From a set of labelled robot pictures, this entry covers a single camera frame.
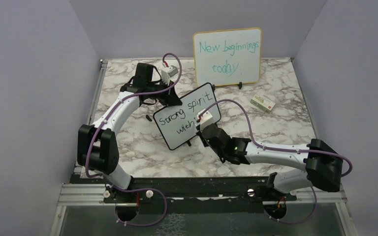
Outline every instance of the white connector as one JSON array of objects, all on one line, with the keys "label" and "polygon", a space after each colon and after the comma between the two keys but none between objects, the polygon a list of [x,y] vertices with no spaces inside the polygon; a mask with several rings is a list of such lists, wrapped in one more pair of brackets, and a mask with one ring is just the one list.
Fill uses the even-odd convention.
[{"label": "white connector", "polygon": [[[202,111],[198,112],[198,114],[196,115],[196,118],[199,117],[199,115],[205,111],[205,109],[203,109]],[[205,112],[201,117],[200,117],[200,131],[202,131],[206,126],[210,125],[210,124],[213,124],[214,123],[214,119],[212,117],[212,114],[210,112]]]},{"label": "white connector", "polygon": [[170,65],[168,67],[165,67],[161,69],[161,80],[167,85],[170,85],[170,78],[177,75],[179,73],[179,70],[174,65]]}]

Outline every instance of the whiteboard stand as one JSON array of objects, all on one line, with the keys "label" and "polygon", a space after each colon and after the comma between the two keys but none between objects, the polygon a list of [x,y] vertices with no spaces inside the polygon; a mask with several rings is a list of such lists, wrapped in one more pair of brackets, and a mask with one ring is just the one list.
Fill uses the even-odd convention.
[{"label": "whiteboard stand", "polygon": [[[243,82],[238,83],[238,89],[241,89],[243,87]],[[212,85],[212,91],[215,92],[215,85]]]}]

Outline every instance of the whiteboard frame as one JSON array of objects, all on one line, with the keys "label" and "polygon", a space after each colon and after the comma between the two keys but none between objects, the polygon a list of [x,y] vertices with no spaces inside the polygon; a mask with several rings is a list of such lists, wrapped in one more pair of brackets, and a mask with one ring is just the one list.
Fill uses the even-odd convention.
[{"label": "whiteboard frame", "polygon": [[[197,71],[196,71],[195,35],[197,35],[199,33],[213,33],[213,32],[237,31],[237,30],[260,30],[260,61],[258,63],[258,66],[259,66],[258,79],[256,81],[242,82],[242,83],[243,84],[254,84],[254,83],[257,83],[260,80],[260,78],[261,78],[261,43],[263,41],[263,30],[260,27],[242,28],[242,29],[223,29],[223,30],[212,30],[212,31],[200,31],[200,32],[194,33],[193,37],[192,37],[193,59],[194,59],[194,62],[195,62],[195,81],[196,81],[196,85],[198,87],[199,87],[199,84],[198,84],[198,75],[197,75]],[[223,84],[223,85],[214,85],[214,86],[215,87],[219,87],[219,86],[227,86],[227,85],[238,85],[239,83],[240,82],[235,82],[233,84]]]},{"label": "whiteboard frame", "polygon": [[[188,92],[187,94],[183,95],[183,96],[180,97],[180,98],[184,98],[184,97],[188,96],[189,94],[195,92],[196,90],[202,88],[203,86],[205,86],[205,85],[207,85],[207,84],[209,84],[209,85],[211,86],[211,88],[213,88],[211,83],[206,82],[206,83],[204,83],[203,85],[201,85],[201,86],[195,88],[194,90]],[[215,97],[215,91],[214,91],[213,89],[212,89],[212,94],[214,95],[214,99],[215,99],[215,102],[216,102],[216,101],[217,101],[217,97]],[[220,118],[217,120],[217,122],[215,122],[215,124],[216,124],[216,123],[218,123],[218,122],[221,120],[222,115],[221,115],[221,110],[220,110],[220,107],[218,106],[218,104],[215,104],[215,106],[217,106],[217,108],[218,108],[218,112],[219,112],[219,114],[220,114]],[[179,146],[175,147],[174,149],[171,149],[170,146],[169,146],[169,143],[167,143],[167,140],[164,138],[163,132],[161,131],[159,125],[157,124],[156,119],[154,118],[154,116],[156,115],[157,112],[160,112],[161,110],[163,110],[163,109],[165,109],[165,108],[166,108],[166,107],[163,107],[163,108],[159,109],[158,111],[154,112],[154,113],[153,113],[153,120],[154,120],[154,122],[156,123],[157,128],[158,128],[158,130],[160,131],[161,136],[163,137],[164,141],[166,142],[167,147],[169,148],[169,150],[173,151],[173,150],[176,150],[178,147],[182,146],[183,144],[187,143],[188,141],[190,141],[191,139],[193,139],[193,138],[194,138],[195,136],[197,136],[197,135],[195,134],[194,136],[192,136],[192,137],[191,137],[190,139],[188,139],[187,141],[183,142],[182,144],[180,144]]]}]

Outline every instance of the glass panel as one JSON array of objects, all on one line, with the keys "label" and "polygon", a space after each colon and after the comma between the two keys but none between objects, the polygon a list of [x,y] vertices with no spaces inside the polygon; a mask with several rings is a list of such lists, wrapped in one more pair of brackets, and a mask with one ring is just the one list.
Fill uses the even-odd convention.
[{"label": "glass panel", "polygon": [[[288,205],[284,220],[298,221],[311,211],[312,204]],[[159,215],[138,215],[133,223],[149,223]],[[138,236],[341,236],[345,235],[334,203],[318,204],[313,219],[300,225],[285,225],[266,218],[264,214],[210,213],[168,214],[151,227],[124,227],[116,223],[110,206],[68,206],[62,236],[71,235],[138,235]]]}]

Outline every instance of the white robotic arm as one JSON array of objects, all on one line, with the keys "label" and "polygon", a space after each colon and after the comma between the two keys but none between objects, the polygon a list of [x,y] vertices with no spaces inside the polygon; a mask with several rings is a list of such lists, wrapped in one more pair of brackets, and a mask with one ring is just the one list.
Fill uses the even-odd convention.
[{"label": "white robotic arm", "polygon": [[[155,87],[150,84],[151,77],[146,79],[137,77],[137,74],[148,75],[153,68],[148,64],[139,63],[136,76],[133,77],[133,84],[127,83],[121,89],[116,101],[123,101],[135,93],[141,91],[154,91],[166,88],[168,84]],[[115,184],[121,189],[129,189],[132,177],[127,174],[119,164],[119,153],[116,142],[116,135],[128,117],[147,98],[159,99],[165,105],[181,105],[174,90],[156,94],[155,96],[134,96],[121,103],[119,106],[112,106],[108,111],[92,125],[82,125],[79,129],[78,142],[78,163],[85,165],[86,154],[89,155],[88,147],[91,144],[91,137],[96,127],[100,128],[97,139],[100,145],[93,144],[92,153],[89,157],[89,169],[104,176],[106,180]],[[312,140],[310,144],[302,145],[278,145],[251,142],[245,138],[231,138],[225,131],[218,128],[212,121],[212,115],[205,112],[199,120],[198,135],[204,145],[209,146],[218,155],[221,162],[229,161],[232,164],[256,164],[269,163],[275,165],[289,166],[296,170],[286,173],[274,173],[269,178],[268,185],[276,195],[284,195],[291,190],[316,186],[322,190],[335,192],[339,191],[341,180],[342,160],[330,155],[318,155],[307,150],[316,149],[329,153],[335,153],[328,145],[321,140]],[[301,152],[286,152],[283,150],[301,150]]]}]

